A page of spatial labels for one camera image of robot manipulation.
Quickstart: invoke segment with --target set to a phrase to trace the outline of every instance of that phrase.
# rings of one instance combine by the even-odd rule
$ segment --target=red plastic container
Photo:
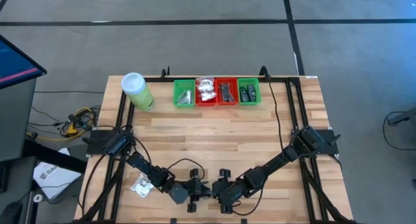
[[[229,92],[233,96],[233,102],[225,102],[222,100],[222,92],[220,89],[221,84],[228,84],[229,85]],[[235,105],[239,102],[239,90],[237,85],[237,78],[217,78],[215,79],[215,90],[216,90],[216,97],[218,98],[219,105]]]
[[[216,89],[216,79],[214,80],[214,91],[217,93],[217,95],[215,96],[215,98],[212,98],[211,100],[208,101],[202,101],[201,97],[200,97],[200,91],[197,89],[197,87],[195,87],[195,104],[197,106],[215,106],[217,99],[218,99],[218,90]]]

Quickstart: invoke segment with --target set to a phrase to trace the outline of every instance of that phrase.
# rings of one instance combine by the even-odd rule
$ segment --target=wire
[[[59,135],[58,133],[56,133],[56,132],[51,132],[51,131],[45,131],[45,130],[42,130],[42,129],[39,129],[39,128],[36,128],[36,127],[33,127],[32,125],[28,125],[28,126],[30,126],[31,128],[33,128],[33,129],[36,129],[36,130],[38,130],[38,131],[41,131],[41,132],[46,132],[46,133],[51,133],[51,134],[57,134],[57,135]]]
[[[392,115],[392,114],[399,114],[399,113],[404,113],[404,111],[393,111],[393,112],[390,112],[390,113],[388,113],[388,115],[386,115],[386,117],[384,118],[384,122],[383,122],[383,137],[384,137],[384,140],[387,142],[387,144],[390,146],[390,147],[392,147],[393,149],[397,149],[397,150],[401,150],[401,151],[414,151],[414,150],[416,150],[416,149],[401,149],[401,148],[397,148],[397,147],[395,147],[395,146],[393,146],[390,142],[389,142],[389,140],[387,139],[387,137],[385,136],[385,122],[387,121],[387,119],[389,118],[389,116],[390,115]]]
[[[237,207],[237,206],[240,206],[241,205],[241,201],[236,201],[236,202],[238,202],[238,204],[233,205],[233,207]]]
[[[79,109],[75,112],[74,116],[79,115],[79,114],[81,113],[81,111],[82,111],[82,110],[87,110],[87,111],[89,111],[89,112],[91,113],[91,117],[92,117],[93,111],[92,111],[90,108],[88,108],[88,107],[81,107],[81,108],[79,108]],[[86,130],[83,130],[83,131],[81,131],[80,133],[76,134],[75,136],[71,136],[71,137],[64,138],[64,139],[49,138],[49,137],[44,137],[44,136],[38,136],[37,138],[42,139],[42,140],[54,141],[54,142],[66,142],[66,141],[73,140],[73,139],[75,139],[75,138],[80,137],[80,136],[81,136],[82,134],[84,134],[85,132],[86,132]]]
[[[62,125],[64,123],[59,122],[59,123],[54,123],[54,124],[39,124],[39,123],[30,123],[29,122],[29,124],[39,126],[39,127],[58,127],[59,125]]]
[[[189,159],[189,158],[182,158],[181,160],[178,160],[177,162],[175,162],[175,163],[173,163],[172,165],[170,165],[169,167],[168,167],[168,169],[170,169],[170,168],[172,168],[174,165],[176,165],[176,164],[178,164],[178,163],[180,163],[180,162],[182,162],[182,161],[184,161],[184,160],[187,160],[187,161],[189,161],[189,162],[193,162],[193,163],[195,163],[195,164],[197,164],[201,169],[202,169],[202,177],[200,178],[201,180],[205,177],[205,170],[204,170],[204,168],[201,166],[201,164],[199,164],[199,163],[197,163],[197,162],[195,162],[194,160],[191,160],[191,159]]]
[[[276,113],[276,118],[278,119],[278,125],[279,125],[279,141],[280,141],[280,149],[282,153],[282,159],[285,159],[285,153],[283,152],[283,140],[281,139],[281,125],[280,125],[280,118],[278,114],[278,102],[276,101],[276,97],[274,97],[274,92],[272,89],[272,81],[270,79],[270,76],[268,76],[268,86],[270,87],[270,91],[272,92],[272,97],[274,100],[274,112]]]
[[[265,188],[265,184],[264,184],[264,183],[263,183],[263,186],[261,187],[259,200],[257,201],[257,204],[254,206],[254,208],[252,209],[252,211],[250,211],[250,212],[248,212],[248,213],[246,213],[246,214],[241,214],[241,213],[236,212],[236,211],[234,211],[234,210],[233,210],[233,213],[234,213],[234,214],[236,214],[236,215],[240,215],[240,216],[248,216],[248,215],[252,214],[252,213],[253,213],[253,212],[257,209],[257,207],[258,207],[258,206],[259,206],[259,204],[260,204],[261,197],[263,196],[263,188]]]
[[[93,174],[94,174],[94,172],[96,171],[98,164],[99,164],[99,163],[103,160],[104,156],[105,156],[105,155],[102,155],[102,156],[98,159],[98,161],[96,162],[96,164],[95,164],[95,165],[94,165],[94,167],[92,168],[91,174],[90,174],[90,176],[88,177],[88,180],[87,180],[87,182],[86,182],[86,185],[85,185],[85,190],[84,190],[84,195],[83,195],[83,205],[81,206],[81,209],[82,209],[82,212],[83,212],[83,216],[85,215],[85,199],[86,199],[86,192],[88,191],[88,186],[90,185],[92,175],[93,175]]]
[[[39,110],[35,109],[35,107],[33,107],[33,106],[32,106],[32,109],[33,109],[34,111],[36,111],[37,113],[39,113],[39,114],[44,114],[44,115],[46,115],[47,117],[49,117],[49,118],[51,118],[51,119],[53,119],[53,120],[55,120],[55,121],[57,121],[57,122],[59,122],[59,123],[62,123],[62,121],[57,120],[56,118],[54,118],[54,117],[50,116],[50,115],[49,115],[49,114],[47,114],[46,112],[39,111]]]
[[[104,94],[104,92],[91,92],[91,91],[35,91],[35,93],[95,93],[95,94]]]

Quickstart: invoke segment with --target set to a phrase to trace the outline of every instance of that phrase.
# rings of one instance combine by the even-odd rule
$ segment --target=small object in bin
[[[196,88],[200,92],[200,97],[202,101],[208,101],[216,97],[215,87],[214,87],[214,77],[202,77],[195,79]]]
[[[211,92],[214,91],[214,86],[210,84],[200,84],[197,86],[200,92]]]
[[[248,97],[247,90],[245,87],[240,87],[240,99],[241,102],[250,102],[250,98]]]
[[[202,101],[208,101],[211,100],[216,96],[216,92],[202,92],[201,93],[201,100]]]
[[[233,102],[234,97],[232,96],[231,92],[229,91],[229,84],[220,84],[220,91],[222,93],[222,101],[223,102]]]
[[[256,93],[255,93],[255,88],[253,84],[247,85],[247,93],[248,93],[248,98],[250,98],[250,101],[255,102]]]
[[[177,103],[179,105],[189,105],[192,104],[192,91],[185,90],[181,95],[177,97]]]

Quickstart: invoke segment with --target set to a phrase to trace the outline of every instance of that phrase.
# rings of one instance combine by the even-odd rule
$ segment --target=yellow cable
[[[90,113],[91,113],[91,120],[90,120],[90,123],[89,124],[91,124],[91,122],[93,122],[93,120],[94,120],[94,116],[93,116],[93,114],[92,114],[92,110],[90,109],[90,108],[88,108],[88,107],[82,107],[82,108],[79,108],[76,112],[75,112],[75,116],[78,114],[78,113],[80,113],[80,111],[82,111],[82,110],[88,110]],[[72,136],[72,137],[69,137],[69,138],[65,138],[65,139],[56,139],[56,138],[48,138],[48,137],[43,137],[43,136],[38,136],[37,138],[39,138],[39,139],[42,139],[42,140],[49,140],[49,141],[56,141],[56,142],[65,142],[65,141],[68,141],[68,140],[73,140],[73,139],[75,139],[75,138],[78,138],[78,137],[80,137],[80,135],[82,135],[82,134],[84,134],[86,131],[85,130],[83,130],[82,132],[80,132],[80,133],[78,133],[78,134],[76,134],[75,136]]]

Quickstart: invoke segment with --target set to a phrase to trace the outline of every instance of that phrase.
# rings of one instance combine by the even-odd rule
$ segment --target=white paper
[[[67,148],[59,150],[60,153],[69,155]],[[75,179],[81,176],[80,173],[62,169],[58,166],[45,162],[39,163],[34,169],[33,179],[38,183],[39,187],[44,191],[49,199],[54,199]],[[44,186],[59,186],[58,188],[42,188]]]

